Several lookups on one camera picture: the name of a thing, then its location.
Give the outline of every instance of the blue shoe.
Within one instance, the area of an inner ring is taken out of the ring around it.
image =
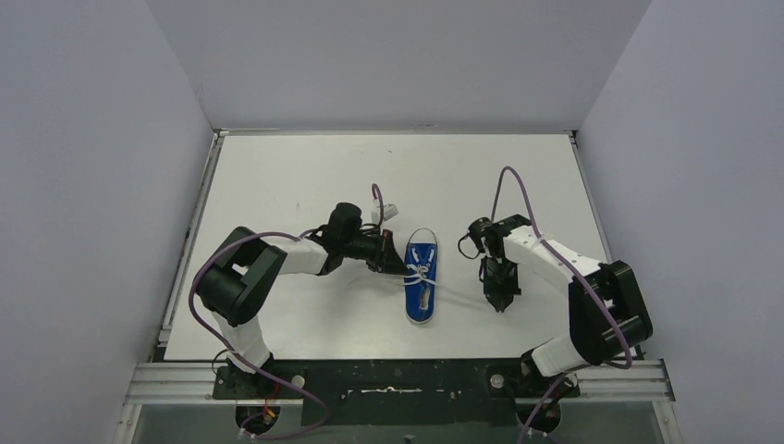
[[[435,234],[428,228],[414,231],[406,245],[405,277],[406,316],[415,324],[433,317],[435,302],[435,266],[438,263],[438,244]]]

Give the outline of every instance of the gray wall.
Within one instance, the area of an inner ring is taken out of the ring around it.
[[[111,439],[210,127],[143,0],[0,6],[0,442]]]
[[[578,141],[690,443],[784,429],[784,3],[654,1]]]
[[[574,130],[650,0],[148,0],[220,128]]]

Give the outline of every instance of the purple cable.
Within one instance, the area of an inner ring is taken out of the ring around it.
[[[514,178],[517,180],[518,185],[520,185],[520,191],[522,192],[522,199],[525,201],[525,209],[526,211],[528,211],[528,218],[531,220],[531,228],[533,229],[533,234],[536,235],[536,238],[542,242],[542,245],[553,256],[555,256],[555,258],[558,259],[561,264],[563,264],[566,268],[569,269],[571,274],[580,282],[582,287],[585,288],[585,291],[588,292],[588,294],[591,296],[591,299],[594,300],[596,306],[599,307],[599,311],[602,312],[602,315],[610,324],[610,328],[612,328],[613,333],[615,333],[616,337],[618,338],[620,342],[620,348],[623,350],[624,357],[626,358],[626,363],[625,364],[611,363],[611,366],[616,368],[623,368],[623,369],[630,368],[631,348],[629,347],[629,342],[627,342],[626,338],[623,336],[623,332],[620,331],[620,327],[618,326],[618,323],[615,322],[615,319],[613,319],[612,314],[610,314],[609,310],[607,310],[607,307],[602,302],[602,299],[599,298],[599,295],[596,294],[596,291],[594,290],[593,287],[591,287],[591,284],[588,283],[588,281],[585,279],[582,273],[580,273],[580,271],[574,265],[572,265],[567,258],[565,258],[563,255],[561,255],[561,253],[559,253],[555,248],[553,248],[553,246],[550,245],[550,242],[548,242],[546,239],[542,237],[542,232],[539,230],[539,226],[536,224],[536,219],[533,216],[533,209],[531,208],[531,200],[528,198],[528,192],[525,190],[525,185],[522,184],[522,179],[520,177],[520,174],[518,174],[518,172],[515,171],[515,169],[512,168],[511,166],[504,166],[501,169],[501,175],[498,176],[498,186],[496,187],[496,198],[493,201],[493,211],[490,213],[490,220],[491,221],[496,220],[498,197],[501,194],[501,184],[504,182],[504,173],[506,173],[507,171],[512,173],[512,176],[514,176]],[[542,396],[542,399],[539,400],[539,402],[533,408],[531,414],[528,415],[528,419],[525,421],[525,427],[522,429],[520,435],[518,436],[517,439],[518,444],[522,443],[523,440],[525,439],[526,430],[531,428],[531,422],[533,421],[533,418],[536,416],[536,414],[539,413],[539,410],[542,408],[542,406],[545,404],[545,400],[558,387],[558,385],[563,381],[565,377],[566,377],[566,373],[562,373],[556,378],[556,380],[553,382],[550,388],[548,388],[547,391],[545,392],[545,395]]]
[[[384,198],[381,197],[381,189],[378,185],[373,184],[370,186],[373,192],[373,198],[378,199],[378,231],[381,231],[381,224],[384,223]]]
[[[231,343],[229,343],[228,340],[226,338],[224,338],[223,335],[221,335],[217,330],[215,330],[209,324],[207,324],[207,321],[205,321],[201,316],[199,316],[199,313],[196,312],[195,299],[196,299],[196,288],[199,286],[199,283],[202,281],[202,278],[204,278],[204,275],[207,273],[207,270],[209,270],[210,267],[213,266],[213,264],[215,263],[215,261],[218,260],[218,258],[220,258],[224,254],[228,253],[232,249],[240,246],[241,244],[243,244],[245,242],[253,241],[253,240],[261,239],[261,238],[266,238],[266,237],[271,237],[271,236],[280,237],[280,238],[286,238],[286,239],[289,239],[289,240],[292,240],[292,241],[299,241],[300,240],[300,238],[296,238],[296,237],[291,236],[290,234],[287,234],[287,233],[281,233],[281,232],[277,232],[277,231],[267,231],[267,232],[264,232],[264,233],[251,234],[250,236],[246,236],[246,237],[244,237],[244,238],[242,238],[240,240],[236,240],[234,242],[231,242],[225,248],[221,249],[217,253],[213,254],[209,259],[207,259],[207,262],[205,262],[204,265],[202,265],[202,268],[200,268],[199,271],[196,273],[196,277],[193,278],[193,284],[190,286],[190,291],[188,292],[188,308],[190,309],[190,314],[193,315],[193,318],[196,319],[196,322],[198,322],[200,326],[204,327],[207,331],[212,333],[213,336],[218,338],[218,340],[220,340],[223,343],[223,345],[226,346],[226,348],[234,355],[235,358],[237,358],[238,361],[240,361],[241,363],[247,365],[249,368],[252,368],[259,375],[264,376],[267,379],[271,379],[271,380],[275,381],[276,383],[280,384],[283,387],[286,387],[288,389],[292,389],[292,390],[294,390],[294,391],[296,391],[298,393],[301,393],[302,396],[310,399],[311,401],[315,402],[316,404],[318,404],[322,408],[324,408],[324,411],[325,411],[324,417],[322,417],[321,419],[319,419],[318,421],[316,421],[315,423],[313,423],[311,425],[307,425],[307,426],[301,428],[300,430],[296,430],[294,432],[289,432],[289,433],[284,433],[282,435],[276,435],[276,436],[273,436],[273,437],[266,437],[266,436],[263,436],[263,435],[257,436],[258,439],[265,440],[265,441],[276,441],[276,440],[280,440],[280,439],[294,438],[294,437],[297,437],[299,435],[302,435],[302,434],[305,434],[305,433],[308,433],[308,432],[314,430],[315,428],[317,428],[317,427],[321,426],[323,423],[325,423],[327,419],[329,419],[329,407],[327,407],[326,404],[324,404],[323,401],[318,399],[310,391],[308,391],[308,390],[306,390],[304,388],[299,388],[299,387],[295,386],[294,384],[291,384],[290,382],[288,382],[288,381],[286,381],[284,379],[281,379],[281,378],[279,378],[279,377],[277,377],[277,376],[275,376],[275,375],[273,375],[273,374],[271,374],[269,372],[264,371],[263,369],[257,367],[256,365],[251,364],[251,362],[248,361],[247,359],[245,359],[245,357],[241,356],[236,351],[234,351],[234,348],[231,346]],[[244,426],[246,424],[248,424],[249,421],[254,418],[254,416],[246,418],[245,421],[242,422],[240,427],[244,428]]]

